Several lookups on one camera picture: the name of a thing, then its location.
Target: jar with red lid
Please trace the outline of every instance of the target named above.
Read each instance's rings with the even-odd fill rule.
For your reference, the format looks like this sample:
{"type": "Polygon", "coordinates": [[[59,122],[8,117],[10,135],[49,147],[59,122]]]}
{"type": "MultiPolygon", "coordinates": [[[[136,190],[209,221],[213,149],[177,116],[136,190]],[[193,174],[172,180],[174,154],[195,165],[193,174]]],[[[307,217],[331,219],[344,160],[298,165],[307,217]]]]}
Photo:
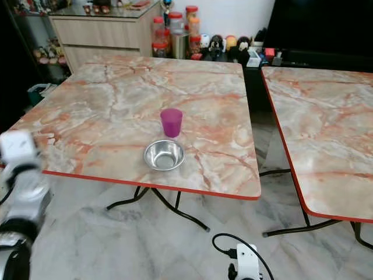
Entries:
{"type": "Polygon", "coordinates": [[[166,43],[153,43],[153,57],[167,57],[167,44],[166,43]]]}
{"type": "Polygon", "coordinates": [[[186,6],[185,7],[185,10],[186,10],[186,26],[185,26],[185,29],[186,30],[189,30],[188,29],[188,24],[189,24],[189,19],[192,17],[192,18],[196,18],[197,17],[197,11],[198,11],[198,7],[197,6],[186,6]]]}
{"type": "Polygon", "coordinates": [[[189,33],[191,37],[197,37],[199,35],[199,18],[192,17],[189,19],[189,33]]]}
{"type": "Polygon", "coordinates": [[[157,35],[159,35],[160,30],[164,30],[163,17],[156,16],[153,18],[153,24],[152,24],[152,42],[160,43],[163,41],[162,38],[157,37],[157,35]]]}
{"type": "Polygon", "coordinates": [[[189,50],[191,54],[200,53],[200,36],[189,37],[189,50]]]}
{"type": "Polygon", "coordinates": [[[182,13],[170,12],[168,14],[170,19],[171,34],[181,34],[184,32],[184,22],[182,20],[182,13]]]}
{"type": "Polygon", "coordinates": [[[159,39],[158,43],[166,43],[166,53],[168,56],[171,55],[171,33],[168,28],[157,30],[156,37],[159,39]]]}

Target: marble floor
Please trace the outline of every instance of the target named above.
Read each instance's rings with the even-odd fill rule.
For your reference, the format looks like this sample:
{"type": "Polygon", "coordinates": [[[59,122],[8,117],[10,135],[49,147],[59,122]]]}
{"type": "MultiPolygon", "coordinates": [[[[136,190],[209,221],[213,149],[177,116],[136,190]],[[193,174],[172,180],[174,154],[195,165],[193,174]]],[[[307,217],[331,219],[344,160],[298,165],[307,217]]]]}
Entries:
{"type": "MultiPolygon", "coordinates": [[[[252,116],[261,171],[288,163],[270,115],[252,116]]],[[[34,245],[33,280],[228,279],[230,260],[216,251],[216,233],[237,235],[255,244],[278,280],[373,279],[373,251],[359,245],[348,222],[321,230],[263,238],[270,229],[303,226],[289,174],[261,179],[259,201],[183,193],[180,210],[207,224],[206,233],[168,210],[153,193],[140,201],[104,209],[133,196],[135,187],[49,176],[54,193],[34,245]]],[[[161,191],[169,201],[176,192],[161,191]]],[[[313,222],[322,219],[311,218],[313,222]]],[[[373,225],[363,225],[373,243],[373,225]]],[[[234,240],[218,240],[233,248],[234,240]]],[[[269,279],[261,267],[264,279],[269,279]]]]}

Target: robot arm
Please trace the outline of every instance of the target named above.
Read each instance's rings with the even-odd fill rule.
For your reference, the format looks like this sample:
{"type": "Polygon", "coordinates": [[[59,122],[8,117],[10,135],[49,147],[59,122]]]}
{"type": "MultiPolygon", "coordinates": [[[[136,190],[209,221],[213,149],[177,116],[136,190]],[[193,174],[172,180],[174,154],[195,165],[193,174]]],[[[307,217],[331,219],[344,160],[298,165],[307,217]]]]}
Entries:
{"type": "Polygon", "coordinates": [[[0,280],[27,280],[31,247],[43,224],[50,191],[29,132],[1,134],[0,152],[6,164],[1,180],[8,188],[1,199],[1,204],[7,200],[7,210],[0,224],[0,280]]]}

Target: white wall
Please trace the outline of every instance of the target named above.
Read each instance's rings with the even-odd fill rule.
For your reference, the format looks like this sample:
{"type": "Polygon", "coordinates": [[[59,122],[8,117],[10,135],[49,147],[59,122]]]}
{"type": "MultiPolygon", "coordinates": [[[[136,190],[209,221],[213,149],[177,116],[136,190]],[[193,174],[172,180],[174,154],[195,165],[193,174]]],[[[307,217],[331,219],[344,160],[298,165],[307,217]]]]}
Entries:
{"type": "Polygon", "coordinates": [[[200,32],[209,35],[254,36],[267,27],[275,0],[173,0],[172,11],[198,6],[200,32]]]}

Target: marble table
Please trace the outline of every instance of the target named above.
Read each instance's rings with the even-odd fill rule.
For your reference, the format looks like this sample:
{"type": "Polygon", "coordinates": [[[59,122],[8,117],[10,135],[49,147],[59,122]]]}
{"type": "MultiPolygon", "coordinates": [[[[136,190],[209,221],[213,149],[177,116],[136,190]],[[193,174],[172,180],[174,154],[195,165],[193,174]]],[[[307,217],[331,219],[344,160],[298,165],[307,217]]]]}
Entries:
{"type": "Polygon", "coordinates": [[[373,73],[264,67],[300,202],[322,218],[373,222],[373,73]]]}
{"type": "Polygon", "coordinates": [[[144,57],[95,58],[12,129],[29,130],[48,174],[241,200],[261,195],[241,66],[144,57]],[[173,171],[150,169],[143,150],[165,139],[162,109],[184,112],[173,171]]]}

